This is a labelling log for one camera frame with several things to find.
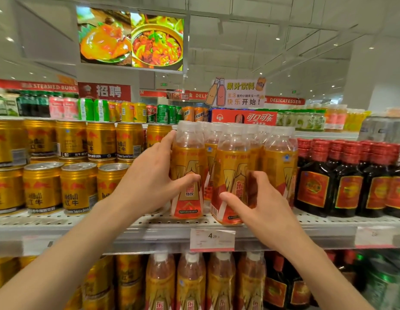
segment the gold can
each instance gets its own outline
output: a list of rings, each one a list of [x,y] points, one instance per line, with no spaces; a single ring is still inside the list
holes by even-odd
[[[134,103],[121,103],[121,122],[134,122]]]
[[[19,271],[17,258],[0,258],[0,288]]]
[[[117,151],[115,124],[111,122],[88,122],[87,145],[89,158],[115,158]]]
[[[88,162],[88,156],[79,157],[79,158],[63,158],[59,157],[59,162],[62,162],[64,165],[74,164],[74,163],[86,163]]]
[[[22,119],[0,119],[0,167],[27,164],[27,139]]]
[[[22,174],[21,166],[0,169],[0,215],[15,213],[25,208]]]
[[[97,299],[83,299],[82,310],[114,310],[114,289],[111,288],[106,294]]]
[[[120,117],[117,113],[117,106],[115,101],[108,101],[108,113],[110,115],[110,122],[119,122]]]
[[[145,103],[137,102],[134,104],[134,122],[147,122],[147,105]]]
[[[133,162],[134,162],[134,159],[120,159],[120,158],[117,158],[117,162],[118,163],[125,163],[125,164],[128,164],[129,166],[131,166],[133,164]]]
[[[19,257],[19,265],[21,266],[21,270],[27,267],[37,257],[37,255],[26,255],[24,257]]]
[[[117,157],[135,159],[144,147],[144,129],[140,123],[118,123]]]
[[[97,165],[90,162],[62,167],[62,201],[66,214],[88,213],[97,203],[97,170]]]
[[[50,155],[48,157],[30,157],[29,164],[42,163],[42,162],[58,162],[59,157],[57,155]]]
[[[142,278],[141,255],[116,255],[117,277],[119,284],[132,284]]]
[[[100,167],[101,165],[116,163],[117,162],[117,158],[106,159],[106,160],[88,159],[88,161],[91,162],[91,163],[95,163],[97,165],[97,167]]]
[[[57,154],[55,121],[48,119],[26,119],[28,131],[28,151],[33,157]]]
[[[129,285],[120,284],[117,289],[119,310],[144,308],[145,300],[142,279]]]
[[[49,214],[62,208],[61,166],[61,162],[43,162],[23,168],[25,201],[30,214]]]
[[[81,310],[82,309],[82,289],[78,286],[72,297],[68,300],[63,310]]]
[[[112,163],[102,165],[98,168],[98,201],[112,194],[127,172],[128,167],[130,166],[125,163]]]
[[[172,125],[167,124],[148,124],[147,127],[147,148],[161,142],[170,131],[173,130]]]
[[[112,286],[112,256],[106,255],[100,259],[89,270],[82,282],[83,299],[96,299],[105,295]]]
[[[58,156],[65,158],[87,156],[87,123],[85,121],[57,121]]]

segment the barcode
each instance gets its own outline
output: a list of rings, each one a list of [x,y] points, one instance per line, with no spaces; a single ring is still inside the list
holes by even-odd
[[[134,146],[134,159],[141,154],[141,146]]]
[[[25,165],[26,164],[26,149],[15,149],[11,150],[12,153],[12,165]]]
[[[93,206],[95,205],[95,203],[97,203],[97,201],[98,201],[97,194],[88,197],[88,204],[90,206],[90,209],[93,208]]]
[[[210,211],[215,217],[217,217],[218,211],[213,205],[210,205]]]

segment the price tag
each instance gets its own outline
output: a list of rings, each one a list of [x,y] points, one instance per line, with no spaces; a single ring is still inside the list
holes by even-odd
[[[355,235],[355,247],[364,248],[394,248],[392,240],[396,232],[392,226],[358,226]]]
[[[58,236],[23,236],[23,255],[40,255],[45,249],[51,247]]]
[[[191,229],[190,250],[197,252],[234,251],[235,231]]]

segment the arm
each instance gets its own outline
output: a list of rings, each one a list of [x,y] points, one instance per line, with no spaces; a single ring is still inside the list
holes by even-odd
[[[257,197],[251,209],[235,195],[220,197],[232,207],[266,246],[284,255],[300,273],[322,310],[373,310],[347,281],[326,253],[306,235],[286,199],[270,184],[264,172],[253,172],[250,198]]]
[[[1,310],[62,309],[89,269],[117,236],[145,213],[163,206],[199,180],[168,176],[175,132],[144,151],[115,191],[0,289]]]

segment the green can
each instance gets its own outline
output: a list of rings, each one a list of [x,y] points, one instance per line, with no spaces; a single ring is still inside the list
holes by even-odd
[[[183,121],[184,117],[182,115],[182,107],[179,107],[176,105],[176,110],[177,110],[177,116],[176,116],[176,124],[178,124],[179,121]]]
[[[110,121],[110,109],[107,100],[96,99],[94,101],[94,116],[96,122]]]
[[[177,124],[177,109],[175,105],[170,105],[170,119],[169,124]]]
[[[166,104],[157,105],[157,123],[169,124],[170,108]]]
[[[94,101],[89,98],[78,99],[78,119],[80,121],[94,121]]]
[[[372,258],[363,297],[376,310],[392,310],[399,292],[398,270],[386,261]]]

